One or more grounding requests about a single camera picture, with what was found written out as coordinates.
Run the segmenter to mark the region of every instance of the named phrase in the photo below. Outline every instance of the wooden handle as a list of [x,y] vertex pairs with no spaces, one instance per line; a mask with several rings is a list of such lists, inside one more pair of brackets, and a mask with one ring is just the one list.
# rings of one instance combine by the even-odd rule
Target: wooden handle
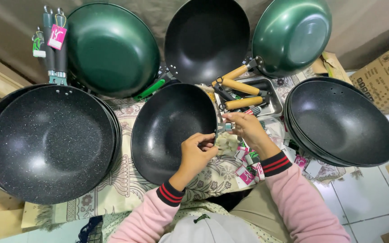
[[254,95],[254,96],[259,95],[259,89],[258,88],[255,88],[253,86],[250,86],[250,85],[247,85],[247,84],[244,84],[244,83],[237,82],[237,81],[232,80],[232,79],[224,78],[223,79],[223,83],[221,85],[229,87],[229,88],[237,90],[237,91],[241,91],[241,92],[244,92],[244,93],[247,93],[247,94],[251,94],[251,95]]
[[238,78],[239,76],[241,76],[243,73],[247,72],[248,70],[249,69],[248,69],[247,65],[242,65],[239,68],[231,71],[230,73],[225,74],[224,76],[222,76],[222,78],[235,79],[235,78]]
[[226,110],[234,110],[234,109],[238,109],[241,107],[262,104],[262,102],[263,102],[263,98],[258,96],[258,97],[253,97],[253,98],[245,98],[245,99],[237,99],[237,100],[233,100],[233,101],[228,101],[228,102],[225,102],[224,104],[226,105]]

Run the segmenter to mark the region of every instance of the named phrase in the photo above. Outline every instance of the hand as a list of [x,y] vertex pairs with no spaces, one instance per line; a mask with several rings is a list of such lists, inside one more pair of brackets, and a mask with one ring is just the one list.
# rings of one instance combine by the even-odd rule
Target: hand
[[246,144],[259,154],[261,160],[273,157],[280,152],[254,115],[232,112],[224,113],[222,117],[226,119],[226,122],[235,122],[237,126],[232,133],[242,137]]
[[169,179],[173,188],[182,191],[185,186],[219,152],[214,146],[215,134],[196,133],[181,144],[182,159],[178,171]]

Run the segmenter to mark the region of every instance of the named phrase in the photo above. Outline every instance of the person's left hand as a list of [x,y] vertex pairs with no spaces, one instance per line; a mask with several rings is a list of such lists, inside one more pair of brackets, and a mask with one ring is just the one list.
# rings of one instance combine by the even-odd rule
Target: person's left hand
[[206,166],[219,152],[213,146],[215,134],[196,133],[181,144],[182,159],[178,171],[169,179],[169,183],[177,190],[185,186]]

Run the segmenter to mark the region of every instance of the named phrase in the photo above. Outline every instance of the green handle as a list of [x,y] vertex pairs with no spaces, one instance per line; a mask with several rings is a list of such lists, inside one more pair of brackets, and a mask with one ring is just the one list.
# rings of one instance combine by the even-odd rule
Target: green handle
[[165,84],[165,80],[161,79],[157,81],[155,84],[153,84],[148,89],[144,90],[142,93],[137,95],[136,97],[133,97],[135,101],[141,101],[143,98],[147,97],[148,95],[152,94],[154,91],[158,90],[161,86]]

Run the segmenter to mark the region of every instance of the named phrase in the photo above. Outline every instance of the beige pants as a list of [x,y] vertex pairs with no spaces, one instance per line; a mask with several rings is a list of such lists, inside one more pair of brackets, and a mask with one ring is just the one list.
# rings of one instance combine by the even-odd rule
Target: beige pants
[[256,225],[284,243],[293,242],[266,183],[258,184],[230,214]]

